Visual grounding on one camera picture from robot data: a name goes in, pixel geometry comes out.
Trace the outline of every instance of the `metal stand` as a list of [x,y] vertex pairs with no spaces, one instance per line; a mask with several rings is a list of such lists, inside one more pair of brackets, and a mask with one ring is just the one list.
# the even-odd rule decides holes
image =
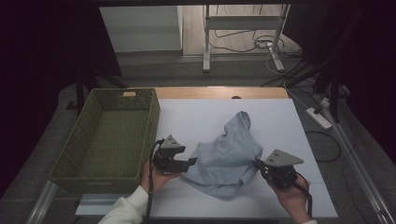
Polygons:
[[377,215],[380,223],[384,224],[391,224],[395,223],[395,219],[393,217],[392,212],[389,209],[389,206],[385,202],[384,198],[381,195],[378,187],[375,185],[373,179],[369,176],[364,165],[361,163],[361,159],[359,158],[358,154],[355,152],[352,144],[347,138],[342,126],[335,122],[332,119],[331,111],[324,108],[323,112],[330,123],[333,124],[333,131],[336,134],[339,142],[341,143],[342,150],[346,155],[346,158],[356,175],[359,183],[361,184],[361,188],[363,189],[364,193],[366,194],[369,202],[371,203],[375,214]]
[[277,51],[277,42],[279,41],[280,34],[282,34],[282,29],[283,29],[283,25],[285,24],[286,14],[288,13],[289,6],[290,6],[289,4],[286,4],[285,6],[283,6],[282,11],[280,12],[280,15],[279,15],[279,20],[278,20],[277,26],[276,26],[274,40],[272,43],[267,44],[268,49],[271,52],[271,56],[273,58],[274,64],[276,66],[276,70],[278,72],[285,72],[285,67],[283,67],[282,62],[279,59],[279,54]]
[[280,16],[210,16],[209,5],[205,15],[204,72],[210,71],[209,31],[211,30],[276,30],[272,45],[268,45],[278,72],[284,72],[277,53],[277,42],[285,23],[289,5],[282,8]]

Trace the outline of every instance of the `table leg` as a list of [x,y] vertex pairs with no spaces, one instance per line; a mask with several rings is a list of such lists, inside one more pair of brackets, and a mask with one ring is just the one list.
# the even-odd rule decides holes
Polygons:
[[205,15],[205,48],[204,48],[204,72],[210,71],[210,46],[209,46],[209,5],[206,5]]
[[274,40],[272,43],[268,43],[268,49],[270,50],[271,56],[274,60],[274,64],[276,66],[276,70],[278,72],[284,72],[285,68],[283,67],[282,62],[279,59],[279,54],[277,51],[277,42],[279,41],[280,34],[282,34],[283,25],[285,24],[286,14],[288,13],[289,4],[283,6],[282,11],[279,15],[279,20],[277,22],[277,27],[274,35]]

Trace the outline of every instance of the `white sleeve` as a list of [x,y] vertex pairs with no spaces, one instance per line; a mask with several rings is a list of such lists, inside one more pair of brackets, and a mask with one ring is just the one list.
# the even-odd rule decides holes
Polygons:
[[316,220],[310,220],[310,221],[307,221],[307,222],[305,222],[303,224],[318,224],[318,223],[317,223]]
[[119,198],[99,224],[140,223],[143,220],[142,215],[147,209],[148,200],[149,195],[139,186],[128,198]]

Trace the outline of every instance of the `metal rail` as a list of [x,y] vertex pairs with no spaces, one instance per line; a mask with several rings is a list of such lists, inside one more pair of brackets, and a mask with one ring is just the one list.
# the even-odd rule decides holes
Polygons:
[[390,213],[387,203],[385,202],[372,178],[367,174],[359,156],[356,154],[355,150],[353,150],[352,144],[347,139],[347,135],[345,134],[343,128],[339,123],[334,121],[328,108],[323,108],[323,112],[326,119],[328,119],[332,124],[333,131],[337,134],[342,149],[344,150],[345,155],[347,155],[348,162],[352,167],[356,177],[358,178],[361,188],[366,194],[379,221],[383,224],[395,224],[395,219]]
[[40,224],[43,222],[44,217],[49,210],[50,203],[52,202],[53,196],[55,195],[58,186],[54,183],[47,181],[43,190],[41,190],[40,196],[38,196],[35,207],[32,210],[26,224]]

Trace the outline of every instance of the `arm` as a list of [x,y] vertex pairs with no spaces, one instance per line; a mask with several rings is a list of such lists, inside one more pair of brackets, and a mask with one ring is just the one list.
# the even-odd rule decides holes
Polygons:
[[[165,175],[155,167],[153,169],[154,191],[163,187],[170,179],[179,177],[181,174]],[[136,191],[128,198],[119,198],[111,211],[106,214],[100,224],[135,224],[142,222],[142,215],[146,211],[149,200],[149,162],[143,167],[142,181]]]
[[[309,182],[298,175],[296,183],[305,189],[309,188]],[[298,189],[291,187],[288,189],[277,189],[273,184],[268,183],[274,190],[279,203],[288,212],[289,216],[296,224],[317,224],[315,220],[305,210],[305,195]]]

